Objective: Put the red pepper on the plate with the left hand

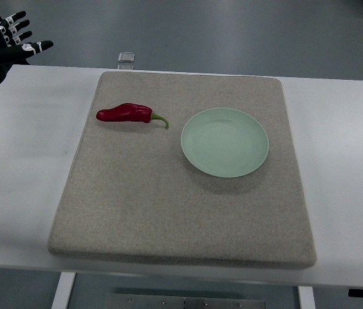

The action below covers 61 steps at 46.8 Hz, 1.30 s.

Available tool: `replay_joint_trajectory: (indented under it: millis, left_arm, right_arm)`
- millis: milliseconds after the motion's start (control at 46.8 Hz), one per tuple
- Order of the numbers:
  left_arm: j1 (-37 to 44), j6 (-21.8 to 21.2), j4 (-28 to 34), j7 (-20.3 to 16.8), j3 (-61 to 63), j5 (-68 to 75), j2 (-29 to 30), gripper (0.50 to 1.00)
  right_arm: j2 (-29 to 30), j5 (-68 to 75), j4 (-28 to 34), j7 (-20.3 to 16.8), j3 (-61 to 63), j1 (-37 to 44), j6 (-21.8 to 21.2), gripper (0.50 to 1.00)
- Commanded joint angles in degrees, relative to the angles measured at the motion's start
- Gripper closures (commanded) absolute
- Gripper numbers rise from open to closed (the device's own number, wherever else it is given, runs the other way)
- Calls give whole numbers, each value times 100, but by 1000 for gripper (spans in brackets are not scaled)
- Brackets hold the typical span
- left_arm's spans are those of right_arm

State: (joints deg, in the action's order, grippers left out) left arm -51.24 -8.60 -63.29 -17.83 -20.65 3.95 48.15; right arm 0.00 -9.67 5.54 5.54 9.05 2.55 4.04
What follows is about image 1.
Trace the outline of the black white robot left hand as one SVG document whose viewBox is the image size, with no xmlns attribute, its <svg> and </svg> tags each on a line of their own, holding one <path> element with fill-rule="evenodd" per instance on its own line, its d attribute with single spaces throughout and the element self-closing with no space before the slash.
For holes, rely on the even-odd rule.
<svg viewBox="0 0 363 309">
<path fill-rule="evenodd" d="M 53 42 L 38 41 L 27 42 L 32 32 L 25 29 L 30 24 L 26 18 L 26 12 L 20 11 L 0 21 L 0 83 L 13 64 L 25 61 L 53 46 Z"/>
</svg>

